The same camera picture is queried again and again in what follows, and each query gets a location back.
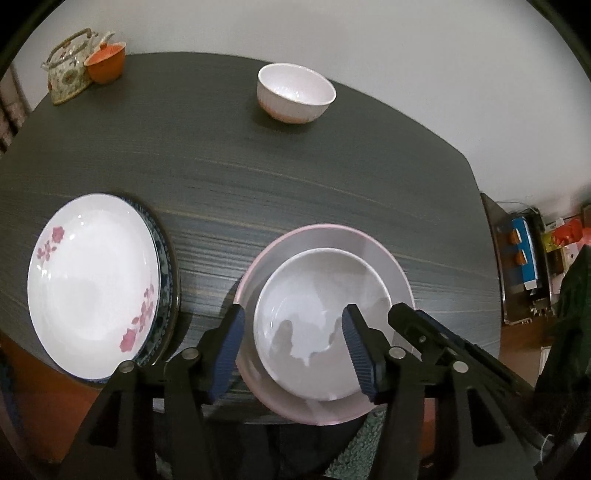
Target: large pink bowl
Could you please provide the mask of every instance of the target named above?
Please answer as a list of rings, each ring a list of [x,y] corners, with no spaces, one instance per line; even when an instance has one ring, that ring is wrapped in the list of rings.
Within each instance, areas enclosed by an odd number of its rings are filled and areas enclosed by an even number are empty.
[[[267,373],[256,351],[253,319],[258,297],[267,279],[286,260],[313,248],[338,248],[365,260],[386,285],[392,304],[404,302],[414,308],[413,294],[402,268],[378,241],[343,225],[308,225],[293,230],[268,245],[248,268],[236,291],[234,302],[244,307],[244,339],[236,364],[255,396],[275,413],[298,423],[333,425],[370,412],[373,405],[357,391],[338,400],[318,401],[297,397],[278,385]],[[412,346],[388,325],[384,318],[377,327],[396,345],[412,351]]]

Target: metal screw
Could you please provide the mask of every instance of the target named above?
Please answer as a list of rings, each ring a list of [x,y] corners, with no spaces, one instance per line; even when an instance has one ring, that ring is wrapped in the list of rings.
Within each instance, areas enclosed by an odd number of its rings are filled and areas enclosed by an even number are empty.
[[[454,362],[453,369],[458,372],[459,374],[465,374],[469,368],[464,362]]]
[[[199,356],[199,350],[193,347],[186,348],[185,350],[183,350],[181,355],[185,360],[195,360]]]
[[[119,371],[122,374],[128,374],[134,368],[135,368],[135,363],[133,363],[131,360],[126,360],[125,362],[123,362],[122,364],[120,364]]]
[[[393,346],[389,351],[388,355],[397,360],[402,360],[406,356],[406,350],[399,346]]]

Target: wooden floor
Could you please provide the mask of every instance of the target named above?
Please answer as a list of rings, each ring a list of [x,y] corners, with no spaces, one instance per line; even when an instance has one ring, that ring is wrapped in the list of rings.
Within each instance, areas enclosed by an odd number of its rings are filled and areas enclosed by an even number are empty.
[[[541,347],[549,345],[546,331],[550,325],[541,317],[529,325],[501,329],[500,360],[531,385],[538,376]],[[1,333],[0,346],[14,370],[25,443],[36,458],[61,462],[99,391],[57,373]],[[433,450],[434,418],[434,404],[427,402],[421,446],[424,456]]]

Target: table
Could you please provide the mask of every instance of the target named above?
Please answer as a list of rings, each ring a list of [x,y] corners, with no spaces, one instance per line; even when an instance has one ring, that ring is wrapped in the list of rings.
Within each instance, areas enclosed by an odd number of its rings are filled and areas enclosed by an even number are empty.
[[[497,355],[499,279],[464,156],[338,83],[334,104],[316,122],[278,123],[256,102],[262,65],[214,54],[134,55],[115,83],[61,106],[48,97],[39,104],[0,164],[0,329],[56,367],[27,309],[36,239],[72,198],[127,192],[156,212],[174,242],[182,283],[176,351],[218,324],[268,243],[330,222],[384,244],[418,308]],[[209,413],[275,419],[239,379]]]

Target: pink rim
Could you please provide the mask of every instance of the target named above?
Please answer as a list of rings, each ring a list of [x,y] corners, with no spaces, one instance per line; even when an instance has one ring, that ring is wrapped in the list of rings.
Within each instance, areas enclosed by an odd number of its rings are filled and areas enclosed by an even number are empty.
[[[254,271],[256,266],[262,261],[262,259],[266,256],[266,254],[270,250],[272,250],[275,246],[277,246],[279,243],[281,243],[282,241],[284,241],[285,239],[289,238],[292,235],[295,235],[300,232],[304,232],[306,230],[320,229],[320,228],[332,228],[332,229],[340,229],[340,230],[353,232],[357,235],[364,237],[365,239],[369,240],[374,245],[376,245],[379,249],[383,250],[384,253],[386,253],[390,257],[392,262],[394,262],[394,264],[401,271],[402,276],[404,277],[404,281],[406,283],[406,286],[408,288],[408,292],[410,293],[412,307],[413,307],[413,309],[416,308],[415,303],[414,303],[413,291],[410,288],[410,283],[408,282],[408,278],[406,276],[406,273],[404,273],[404,270],[402,269],[402,267],[400,266],[398,261],[394,258],[394,256],[381,243],[379,243],[375,238],[369,236],[367,233],[364,233],[364,232],[357,230],[355,228],[351,228],[349,226],[338,225],[336,223],[315,223],[312,225],[306,225],[306,226],[297,228],[295,230],[292,230],[291,232],[287,232],[284,235],[281,235],[279,238],[273,240],[269,245],[267,245],[265,247],[265,249],[260,254],[257,255],[257,257],[254,259],[254,261],[250,265],[250,267],[248,267],[246,273],[242,276],[242,279],[240,280],[240,283],[238,284],[238,288],[236,289],[236,294],[234,295],[234,303],[241,304],[242,295],[243,295],[243,291],[244,291],[244,285],[246,285],[248,283],[248,281],[250,280],[250,276],[252,275],[252,272]],[[256,396],[256,398],[264,406],[266,406],[269,410],[274,411],[287,419],[291,419],[291,420],[297,421],[299,423],[307,423],[307,424],[314,424],[314,425],[334,425],[334,424],[344,423],[346,421],[357,419],[361,415],[365,415],[365,414],[369,413],[375,407],[373,404],[369,404],[369,402],[368,402],[367,405],[369,406],[369,408],[360,408],[358,410],[351,409],[351,412],[349,414],[346,414],[344,416],[340,416],[338,420],[326,420],[326,421],[319,420],[319,421],[315,421],[314,423],[312,423],[309,421],[309,419],[305,419],[305,418],[301,418],[301,417],[296,418],[296,416],[293,415],[293,413],[290,411],[290,409],[287,406],[277,405],[277,404],[270,405],[263,398],[261,398],[261,395],[260,395],[261,390],[258,388],[259,383],[258,383],[258,381],[256,381],[254,378],[252,378],[248,374],[248,370],[246,368],[246,365],[243,364],[243,359],[242,359],[240,353],[236,359],[236,366],[238,367],[238,371],[240,372],[242,379],[246,382],[248,388],[250,388],[252,393]]]

